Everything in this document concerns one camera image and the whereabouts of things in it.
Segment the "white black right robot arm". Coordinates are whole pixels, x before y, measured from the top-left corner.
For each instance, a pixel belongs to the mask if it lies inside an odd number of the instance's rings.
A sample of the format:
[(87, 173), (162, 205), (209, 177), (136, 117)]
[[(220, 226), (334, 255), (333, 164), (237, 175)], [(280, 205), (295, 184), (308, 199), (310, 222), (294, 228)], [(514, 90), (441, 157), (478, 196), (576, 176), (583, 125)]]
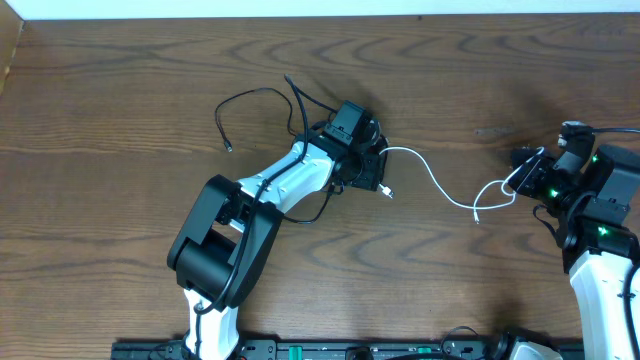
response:
[(588, 359), (639, 356), (639, 238), (624, 221), (639, 189), (639, 157), (596, 145), (596, 130), (565, 130), (561, 154), (516, 148), (508, 186), (555, 219), (546, 227), (562, 252)]

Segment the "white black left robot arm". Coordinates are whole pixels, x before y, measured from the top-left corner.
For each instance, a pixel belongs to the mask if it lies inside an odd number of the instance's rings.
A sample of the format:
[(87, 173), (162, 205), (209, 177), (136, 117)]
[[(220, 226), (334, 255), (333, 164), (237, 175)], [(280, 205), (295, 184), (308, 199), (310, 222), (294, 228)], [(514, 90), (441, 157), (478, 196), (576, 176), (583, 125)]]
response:
[(265, 170), (237, 181), (222, 175), (207, 181), (167, 256), (190, 308), (188, 358), (231, 356), (239, 343), (238, 308), (261, 276), (286, 213), (319, 191), (377, 191), (387, 145), (379, 121), (346, 101)]

